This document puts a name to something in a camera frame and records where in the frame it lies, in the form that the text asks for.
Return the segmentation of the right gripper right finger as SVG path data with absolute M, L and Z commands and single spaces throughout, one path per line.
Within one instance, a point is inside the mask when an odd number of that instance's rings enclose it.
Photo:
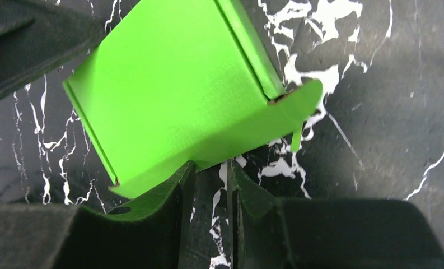
M 411 203 L 276 197 L 227 164 L 233 268 L 444 268 L 444 251 Z

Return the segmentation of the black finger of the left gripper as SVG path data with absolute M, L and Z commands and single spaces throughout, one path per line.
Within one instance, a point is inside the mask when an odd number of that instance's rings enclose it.
M 46 1 L 0 1 L 0 100 L 88 49 L 100 21 Z

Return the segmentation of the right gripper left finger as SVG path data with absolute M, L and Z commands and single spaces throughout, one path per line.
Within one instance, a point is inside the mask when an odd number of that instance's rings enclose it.
M 107 214 L 0 204 L 0 268 L 184 268 L 195 164 Z

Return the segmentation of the green paper box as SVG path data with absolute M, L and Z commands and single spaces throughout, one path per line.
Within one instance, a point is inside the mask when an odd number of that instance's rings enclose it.
M 140 1 L 63 87 L 114 185 L 136 198 L 299 132 L 321 100 L 287 92 L 240 1 Z

